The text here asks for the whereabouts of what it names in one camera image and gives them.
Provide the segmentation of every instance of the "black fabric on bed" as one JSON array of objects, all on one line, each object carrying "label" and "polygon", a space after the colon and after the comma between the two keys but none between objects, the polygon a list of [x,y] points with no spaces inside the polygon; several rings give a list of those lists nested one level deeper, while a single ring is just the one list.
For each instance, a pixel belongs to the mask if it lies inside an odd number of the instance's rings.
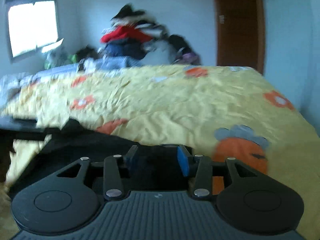
[{"label": "black fabric on bed", "polygon": [[188,189],[188,180],[181,173],[175,148],[140,145],[117,136],[86,130],[78,121],[70,119],[62,134],[52,135],[50,142],[30,162],[11,187],[9,196],[14,198],[25,187],[81,157],[102,162],[110,155],[126,154],[133,145],[138,146],[137,155],[140,158],[135,174],[123,180],[125,190]]}]

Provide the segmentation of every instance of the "door frame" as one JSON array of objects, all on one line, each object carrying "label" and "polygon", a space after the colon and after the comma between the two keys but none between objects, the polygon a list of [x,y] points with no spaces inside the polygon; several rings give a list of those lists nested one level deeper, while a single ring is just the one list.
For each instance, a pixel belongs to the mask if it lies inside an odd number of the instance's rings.
[{"label": "door frame", "polygon": [[[221,12],[220,1],[214,0],[214,7],[216,8],[216,23],[217,23],[217,44],[220,40],[221,35],[221,24],[219,15]],[[265,16],[263,0],[256,0],[257,2],[257,17],[258,17],[258,60],[257,60],[257,71],[263,75],[264,71],[264,60],[265,60],[265,49],[266,49],[266,37],[265,37]],[[221,61],[221,55],[219,53],[219,45],[217,45],[217,63]]]}]

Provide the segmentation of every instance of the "purple garment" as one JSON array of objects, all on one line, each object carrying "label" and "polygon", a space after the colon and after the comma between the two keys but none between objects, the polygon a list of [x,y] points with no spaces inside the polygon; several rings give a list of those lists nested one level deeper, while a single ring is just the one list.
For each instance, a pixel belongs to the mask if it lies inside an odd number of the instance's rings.
[{"label": "purple garment", "polygon": [[189,64],[189,65],[201,65],[200,63],[200,57],[194,52],[186,53],[180,56],[179,58],[176,58],[175,64]]}]

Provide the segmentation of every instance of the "window frame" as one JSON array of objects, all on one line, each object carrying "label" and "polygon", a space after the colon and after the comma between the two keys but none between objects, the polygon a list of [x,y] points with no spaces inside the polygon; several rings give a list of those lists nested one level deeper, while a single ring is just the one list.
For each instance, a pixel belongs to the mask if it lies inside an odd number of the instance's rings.
[{"label": "window frame", "polygon": [[22,5],[22,4],[27,4],[27,3],[35,4],[36,2],[43,2],[43,1],[54,1],[54,6],[55,6],[55,10],[56,10],[56,25],[57,25],[57,32],[58,32],[57,41],[59,41],[61,39],[60,38],[60,29],[59,29],[59,19],[58,19],[58,0],[21,0],[21,1],[17,1],[17,2],[8,3],[8,4],[6,4],[6,34],[7,34],[6,36],[7,36],[7,47],[8,47],[8,52],[9,52],[9,58],[10,58],[11,63],[15,63],[15,62],[21,61],[23,59],[26,59],[28,57],[31,57],[33,55],[36,55],[39,51],[42,50],[43,47],[54,43],[54,42],[50,42],[50,43],[43,45],[41,47],[36,47],[36,49],[33,49],[31,51],[27,51],[27,52],[22,53],[18,56],[15,56],[15,57],[12,54],[12,47],[11,47],[11,40],[10,40],[10,33],[9,33],[9,10],[10,10],[10,8],[15,5]]}]

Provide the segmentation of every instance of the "ribbed gray surface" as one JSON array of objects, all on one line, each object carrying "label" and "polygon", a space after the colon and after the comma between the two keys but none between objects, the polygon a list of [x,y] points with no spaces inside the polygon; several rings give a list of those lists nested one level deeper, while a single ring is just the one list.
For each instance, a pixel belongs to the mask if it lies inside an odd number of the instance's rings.
[{"label": "ribbed gray surface", "polygon": [[296,232],[255,236],[224,222],[209,202],[191,199],[186,192],[132,192],[109,202],[94,222],[61,236],[20,232],[14,240],[303,240]]}]

